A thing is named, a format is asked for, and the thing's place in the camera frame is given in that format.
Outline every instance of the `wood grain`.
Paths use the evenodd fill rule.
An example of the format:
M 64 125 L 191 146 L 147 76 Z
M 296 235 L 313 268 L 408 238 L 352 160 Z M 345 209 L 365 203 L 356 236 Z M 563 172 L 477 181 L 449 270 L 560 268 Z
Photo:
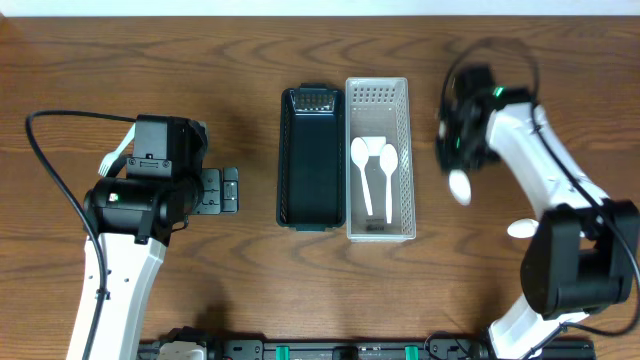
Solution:
M 238 166 L 241 211 L 193 218 L 176 234 L 143 338 L 173 327 L 289 338 L 424 338 L 474 332 L 521 292 L 527 247 L 506 227 L 532 211 L 504 164 L 451 198 L 433 151 L 442 78 L 487 36 L 526 41 L 541 98 L 577 162 L 612 198 L 640 203 L 640 27 L 635 18 L 7 19 L 0 27 L 0 358 L 66 354 L 83 272 L 80 222 L 24 135 L 29 112 L 78 109 L 206 121 L 208 167 Z M 508 52 L 484 52 L 505 84 L 530 81 Z M 418 236 L 351 244 L 345 229 L 295 233 L 275 222 L 280 94 L 349 76 L 409 80 Z M 77 194 L 126 125 L 52 118 L 36 136 Z M 623 326 L 633 299 L 587 323 Z M 594 338 L 602 359 L 640 358 L 638 334 Z

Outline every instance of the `black bracket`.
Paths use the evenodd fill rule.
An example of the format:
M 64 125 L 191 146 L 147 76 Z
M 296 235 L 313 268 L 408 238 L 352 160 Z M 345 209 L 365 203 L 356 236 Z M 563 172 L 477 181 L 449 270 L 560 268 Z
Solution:
M 238 212 L 238 168 L 202 169 L 204 185 L 202 201 L 192 215 L 234 214 Z

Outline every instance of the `plastic spoon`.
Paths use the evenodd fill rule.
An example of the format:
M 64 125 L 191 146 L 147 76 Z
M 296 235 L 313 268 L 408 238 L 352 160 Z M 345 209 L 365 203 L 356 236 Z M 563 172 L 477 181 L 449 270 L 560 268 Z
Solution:
M 387 224 L 391 224 L 391 209 L 393 207 L 391 202 L 391 174 L 398 167 L 398 152 L 396 152 L 396 148 L 393 145 L 387 144 L 382 148 L 380 152 L 380 167 L 387 175 Z
M 362 138 L 355 138 L 351 142 L 351 160 L 360 169 L 360 178 L 362 179 L 362 193 L 364 194 L 364 204 L 367 207 L 367 214 L 373 215 L 371 207 L 371 194 L 369 193 L 369 184 L 367 183 L 367 174 L 364 167 L 369 161 L 369 149 Z

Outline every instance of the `white plastic basket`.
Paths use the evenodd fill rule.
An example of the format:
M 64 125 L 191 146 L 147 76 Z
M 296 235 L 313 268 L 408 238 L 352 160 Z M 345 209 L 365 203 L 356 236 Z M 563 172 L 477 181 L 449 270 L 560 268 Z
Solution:
M 405 78 L 347 79 L 347 236 L 352 241 L 404 241 L 416 237 L 408 89 Z M 398 168 L 391 177 L 391 224 L 385 221 L 386 177 L 379 157 L 370 149 L 365 168 L 373 216 L 367 215 L 360 170 L 351 161 L 350 145 L 354 138 L 380 136 L 398 152 Z

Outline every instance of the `black plastic tray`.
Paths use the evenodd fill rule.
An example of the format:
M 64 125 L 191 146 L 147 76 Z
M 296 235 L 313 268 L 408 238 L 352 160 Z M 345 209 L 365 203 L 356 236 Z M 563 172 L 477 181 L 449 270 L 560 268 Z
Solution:
M 282 93 L 276 220 L 298 231 L 344 224 L 344 94 L 321 84 Z

